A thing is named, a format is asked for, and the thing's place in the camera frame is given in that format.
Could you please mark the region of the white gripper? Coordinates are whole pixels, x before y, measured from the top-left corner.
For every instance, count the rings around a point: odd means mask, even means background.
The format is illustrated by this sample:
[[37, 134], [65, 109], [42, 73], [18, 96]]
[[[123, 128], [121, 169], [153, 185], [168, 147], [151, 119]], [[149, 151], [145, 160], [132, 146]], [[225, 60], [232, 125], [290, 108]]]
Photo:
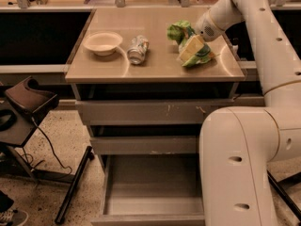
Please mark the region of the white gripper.
[[224, 31], [221, 30], [210, 16], [210, 11], [201, 15], [196, 24], [195, 31], [199, 35], [191, 36], [180, 51], [179, 59], [186, 62], [204, 47], [205, 41], [213, 41], [221, 36]]

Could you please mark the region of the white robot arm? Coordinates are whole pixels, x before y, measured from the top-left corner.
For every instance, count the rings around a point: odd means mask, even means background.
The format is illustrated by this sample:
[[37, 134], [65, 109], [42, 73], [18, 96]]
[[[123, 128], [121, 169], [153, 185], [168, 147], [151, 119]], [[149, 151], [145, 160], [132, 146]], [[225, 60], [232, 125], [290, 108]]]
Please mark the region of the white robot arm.
[[276, 0], [219, 0], [197, 22], [216, 35], [245, 22], [265, 105], [217, 109], [201, 126], [206, 226], [277, 226], [266, 166], [300, 155], [300, 59], [277, 22]]

